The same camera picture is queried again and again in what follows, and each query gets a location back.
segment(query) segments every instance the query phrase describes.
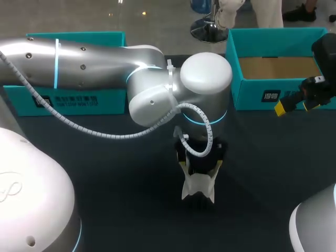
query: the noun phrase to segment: person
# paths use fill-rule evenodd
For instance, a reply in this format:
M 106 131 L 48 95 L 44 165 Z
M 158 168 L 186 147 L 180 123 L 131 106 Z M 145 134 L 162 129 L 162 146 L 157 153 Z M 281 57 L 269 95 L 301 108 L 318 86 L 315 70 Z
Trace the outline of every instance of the person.
M 219 10 L 216 14 L 216 26 L 226 30 L 235 26 L 237 11 L 245 0 L 219 0 Z M 283 28 L 282 0 L 251 0 L 257 16 L 259 28 Z
M 282 15 L 283 21 L 296 22 L 305 21 L 313 22 L 316 20 L 316 3 L 317 0 L 306 0 L 306 4 L 302 4 L 295 10 L 291 10 Z

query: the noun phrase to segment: cardboard bottom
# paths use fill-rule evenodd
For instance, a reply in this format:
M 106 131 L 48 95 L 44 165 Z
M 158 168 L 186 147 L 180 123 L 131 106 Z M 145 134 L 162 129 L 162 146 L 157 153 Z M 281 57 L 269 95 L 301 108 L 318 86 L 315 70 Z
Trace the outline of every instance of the cardboard bottom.
M 322 75 L 313 57 L 239 58 L 245 79 L 296 79 Z

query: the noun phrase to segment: chrome base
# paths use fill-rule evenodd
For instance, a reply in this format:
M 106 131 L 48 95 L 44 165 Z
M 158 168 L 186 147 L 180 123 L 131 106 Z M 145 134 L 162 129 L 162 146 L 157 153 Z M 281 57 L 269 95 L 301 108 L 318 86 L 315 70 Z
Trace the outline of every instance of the chrome base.
M 227 40 L 228 30 L 220 30 L 209 18 L 202 18 L 191 26 L 191 35 L 206 43 L 220 43 Z

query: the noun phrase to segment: white pants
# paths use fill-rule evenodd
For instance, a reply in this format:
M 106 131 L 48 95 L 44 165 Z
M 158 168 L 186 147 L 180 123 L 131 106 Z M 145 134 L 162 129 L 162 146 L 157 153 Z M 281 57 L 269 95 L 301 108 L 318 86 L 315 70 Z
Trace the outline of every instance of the white pants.
M 219 0 L 219 11 L 216 16 L 218 27 L 233 28 L 237 10 L 245 0 Z M 259 28 L 282 28 L 282 0 L 251 0 L 253 9 L 257 16 Z
M 283 28 L 282 0 L 251 0 L 259 28 Z

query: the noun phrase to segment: teal cardboard box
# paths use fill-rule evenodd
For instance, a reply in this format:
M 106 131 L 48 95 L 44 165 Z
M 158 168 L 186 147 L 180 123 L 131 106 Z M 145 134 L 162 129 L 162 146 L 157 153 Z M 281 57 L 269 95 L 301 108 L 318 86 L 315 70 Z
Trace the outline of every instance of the teal cardboard box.
M 231 29 L 225 57 L 233 71 L 236 110 L 273 110 L 280 98 L 298 91 L 303 80 L 321 76 L 311 46 L 327 32 L 324 28 Z M 336 109 L 336 99 L 320 108 Z
M 96 31 L 83 33 L 27 34 L 29 37 L 70 40 L 98 46 L 126 46 L 121 31 Z M 26 87 L 4 86 L 5 92 L 18 116 L 50 116 L 51 114 L 34 99 Z M 123 114 L 126 90 L 107 89 L 98 91 L 61 90 L 36 88 L 37 92 L 63 115 Z

